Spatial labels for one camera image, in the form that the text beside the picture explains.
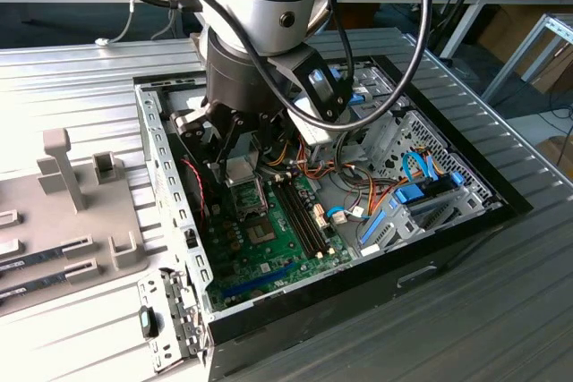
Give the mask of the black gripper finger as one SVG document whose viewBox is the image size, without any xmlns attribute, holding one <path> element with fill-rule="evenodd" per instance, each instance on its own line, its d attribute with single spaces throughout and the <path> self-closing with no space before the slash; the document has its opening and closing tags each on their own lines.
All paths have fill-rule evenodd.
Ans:
<svg viewBox="0 0 573 382">
<path fill-rule="evenodd" d="M 169 120 L 193 165 L 207 179 L 223 183 L 227 159 L 244 127 L 243 117 L 216 103 L 174 111 Z"/>
<path fill-rule="evenodd" d="M 281 130 L 273 123 L 271 114 L 259 114 L 250 142 L 250 158 L 258 175 L 283 174 L 289 167 L 285 164 L 288 142 Z"/>
</svg>

